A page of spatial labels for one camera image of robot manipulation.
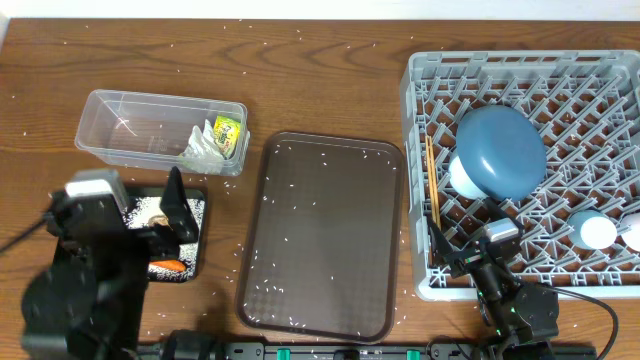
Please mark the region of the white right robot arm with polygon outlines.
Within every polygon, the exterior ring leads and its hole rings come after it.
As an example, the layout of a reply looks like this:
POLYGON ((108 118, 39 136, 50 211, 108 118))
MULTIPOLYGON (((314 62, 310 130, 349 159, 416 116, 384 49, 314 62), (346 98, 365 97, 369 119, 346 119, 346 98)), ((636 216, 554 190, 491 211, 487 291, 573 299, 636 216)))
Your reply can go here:
POLYGON ((537 283, 516 278, 508 262, 521 251, 524 226, 484 201, 490 222, 481 236, 456 250, 432 219, 427 220, 435 260, 450 268, 451 276, 470 276, 481 314, 495 334, 471 351, 472 359, 552 359, 549 340, 558 335, 558 295, 537 283))

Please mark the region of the blue plate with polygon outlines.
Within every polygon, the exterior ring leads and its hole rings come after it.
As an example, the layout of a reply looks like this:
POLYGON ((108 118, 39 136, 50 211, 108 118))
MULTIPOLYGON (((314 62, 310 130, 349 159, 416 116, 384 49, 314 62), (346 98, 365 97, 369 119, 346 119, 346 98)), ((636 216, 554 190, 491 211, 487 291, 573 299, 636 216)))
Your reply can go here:
POLYGON ((474 109, 463 116, 456 149, 467 175, 497 201, 530 195, 546 174, 546 151, 534 125, 502 105, 474 109))

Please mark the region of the light blue rice bowl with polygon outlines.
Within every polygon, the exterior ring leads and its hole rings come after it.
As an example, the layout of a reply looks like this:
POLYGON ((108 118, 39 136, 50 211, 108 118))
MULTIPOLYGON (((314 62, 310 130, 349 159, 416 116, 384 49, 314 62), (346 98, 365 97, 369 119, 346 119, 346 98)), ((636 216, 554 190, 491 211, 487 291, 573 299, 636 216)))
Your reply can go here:
POLYGON ((450 160, 449 174, 450 184, 459 195, 469 200, 485 199, 487 197, 467 175, 457 153, 453 153, 453 157, 450 160))

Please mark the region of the orange carrot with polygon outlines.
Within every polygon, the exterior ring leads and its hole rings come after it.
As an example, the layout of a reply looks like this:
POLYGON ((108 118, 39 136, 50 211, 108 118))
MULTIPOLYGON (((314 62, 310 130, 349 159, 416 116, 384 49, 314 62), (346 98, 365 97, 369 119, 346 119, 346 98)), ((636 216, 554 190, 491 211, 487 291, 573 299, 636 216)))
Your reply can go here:
POLYGON ((173 271, 173 272, 184 272, 186 270, 186 265, 179 260, 165 260, 165 261, 155 261, 150 263, 151 266, 173 271))

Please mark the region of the white wrapper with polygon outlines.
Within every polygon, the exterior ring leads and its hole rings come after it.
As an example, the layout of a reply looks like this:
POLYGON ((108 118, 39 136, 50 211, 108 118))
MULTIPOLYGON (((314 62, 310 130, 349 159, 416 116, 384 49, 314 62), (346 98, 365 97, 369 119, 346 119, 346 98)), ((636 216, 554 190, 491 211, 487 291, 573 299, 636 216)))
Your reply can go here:
POLYGON ((204 129, 194 126, 187 147, 179 155, 180 163, 192 172, 219 175, 225 162, 213 140, 213 126, 205 120, 204 129))

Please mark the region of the brown food scrap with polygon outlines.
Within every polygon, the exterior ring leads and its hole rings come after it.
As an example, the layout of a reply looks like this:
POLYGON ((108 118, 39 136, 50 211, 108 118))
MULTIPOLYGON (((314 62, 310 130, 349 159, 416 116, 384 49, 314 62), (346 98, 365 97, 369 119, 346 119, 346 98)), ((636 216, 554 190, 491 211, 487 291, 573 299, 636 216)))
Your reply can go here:
POLYGON ((156 225, 169 227, 168 217, 166 215, 154 215, 154 216, 152 216, 148 220, 148 226, 149 227, 154 227, 156 225))

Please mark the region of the green snack packet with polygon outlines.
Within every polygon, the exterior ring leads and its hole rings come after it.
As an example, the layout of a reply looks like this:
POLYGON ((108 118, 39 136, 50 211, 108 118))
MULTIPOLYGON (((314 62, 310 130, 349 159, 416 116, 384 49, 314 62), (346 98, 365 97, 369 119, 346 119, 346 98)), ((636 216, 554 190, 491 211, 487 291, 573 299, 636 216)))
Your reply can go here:
POLYGON ((226 159, 234 154, 241 130, 240 122, 222 115, 216 117, 213 125, 214 143, 226 159))

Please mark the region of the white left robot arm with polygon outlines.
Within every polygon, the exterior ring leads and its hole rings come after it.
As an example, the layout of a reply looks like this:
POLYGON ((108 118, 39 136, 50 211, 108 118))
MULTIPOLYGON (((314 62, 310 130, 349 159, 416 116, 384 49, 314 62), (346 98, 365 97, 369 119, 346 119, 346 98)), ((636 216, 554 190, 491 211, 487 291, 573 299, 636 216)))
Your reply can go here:
POLYGON ((56 237, 52 265, 22 298, 23 349, 34 359, 134 359, 148 267, 176 260, 199 238, 181 173, 160 201, 166 224, 131 229, 129 195, 114 169, 77 172, 54 194, 41 225, 56 237))

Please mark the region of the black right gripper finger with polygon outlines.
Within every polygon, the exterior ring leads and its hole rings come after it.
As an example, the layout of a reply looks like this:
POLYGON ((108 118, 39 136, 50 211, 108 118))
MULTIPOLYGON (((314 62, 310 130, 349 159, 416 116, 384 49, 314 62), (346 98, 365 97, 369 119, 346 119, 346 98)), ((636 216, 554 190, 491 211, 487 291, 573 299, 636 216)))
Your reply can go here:
POLYGON ((489 218, 491 219, 492 222, 503 220, 503 219, 509 219, 518 228, 519 231, 524 230, 523 224, 520 223, 515 217, 506 213, 502 208, 500 208, 495 203, 493 199, 485 198, 483 200, 483 203, 488 210, 489 218))
POLYGON ((444 234, 431 217, 427 218, 429 233, 432 238, 431 250, 436 260, 445 260, 452 252, 452 248, 444 234))

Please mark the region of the pink cup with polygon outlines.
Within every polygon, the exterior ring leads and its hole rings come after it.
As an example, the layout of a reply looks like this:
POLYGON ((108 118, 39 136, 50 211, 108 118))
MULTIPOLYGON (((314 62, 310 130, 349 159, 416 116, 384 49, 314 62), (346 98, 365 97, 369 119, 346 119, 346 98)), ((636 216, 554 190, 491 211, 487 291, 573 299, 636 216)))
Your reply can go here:
POLYGON ((629 214, 621 220, 624 233, 621 234, 622 240, 632 250, 640 251, 640 214, 629 214))

